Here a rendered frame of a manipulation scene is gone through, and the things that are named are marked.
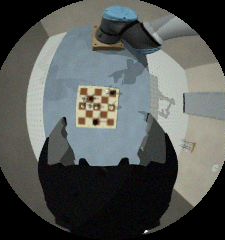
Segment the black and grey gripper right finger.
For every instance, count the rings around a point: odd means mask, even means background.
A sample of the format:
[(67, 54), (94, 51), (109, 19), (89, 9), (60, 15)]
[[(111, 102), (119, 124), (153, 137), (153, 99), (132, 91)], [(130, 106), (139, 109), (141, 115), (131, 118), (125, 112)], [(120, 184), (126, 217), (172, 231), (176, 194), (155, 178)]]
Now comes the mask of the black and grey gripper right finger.
[(165, 186), (165, 203), (170, 203), (178, 174), (177, 155), (168, 134), (151, 113), (148, 113), (146, 122), (146, 136), (137, 153), (139, 165), (151, 168), (161, 177)]

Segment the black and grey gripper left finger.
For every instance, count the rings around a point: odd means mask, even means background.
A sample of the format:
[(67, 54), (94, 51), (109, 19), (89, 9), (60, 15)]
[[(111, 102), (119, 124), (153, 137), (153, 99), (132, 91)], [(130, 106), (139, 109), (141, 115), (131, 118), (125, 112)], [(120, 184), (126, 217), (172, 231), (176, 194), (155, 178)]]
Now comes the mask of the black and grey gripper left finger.
[(39, 156), (38, 176), (46, 202), (49, 202), (48, 185), (53, 174), (62, 167), (75, 165), (75, 155), (67, 141), (66, 125), (66, 117), (62, 117), (46, 138)]

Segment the brown and cream chessboard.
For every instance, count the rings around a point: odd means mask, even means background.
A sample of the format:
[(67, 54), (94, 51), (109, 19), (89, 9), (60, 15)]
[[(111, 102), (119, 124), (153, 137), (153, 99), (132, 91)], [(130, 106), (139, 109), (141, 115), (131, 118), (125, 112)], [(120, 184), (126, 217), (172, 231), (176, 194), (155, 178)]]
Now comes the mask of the brown and cream chessboard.
[[(108, 95), (104, 95), (103, 92), (109, 90)], [(114, 95), (110, 92), (116, 90)], [(118, 110), (118, 96), (119, 89), (102, 86), (86, 86), (78, 85), (77, 103), (76, 103), (76, 127), (88, 127), (88, 128), (116, 128), (117, 122), (117, 110)], [(86, 100), (83, 102), (81, 98)], [(89, 100), (92, 97), (92, 100)], [(82, 108), (81, 105), (85, 107)], [(86, 105), (90, 104), (91, 109), (87, 109)], [(95, 106), (98, 109), (95, 109)], [(109, 106), (114, 106), (110, 110)], [(96, 126), (93, 124), (93, 120), (97, 120)]]

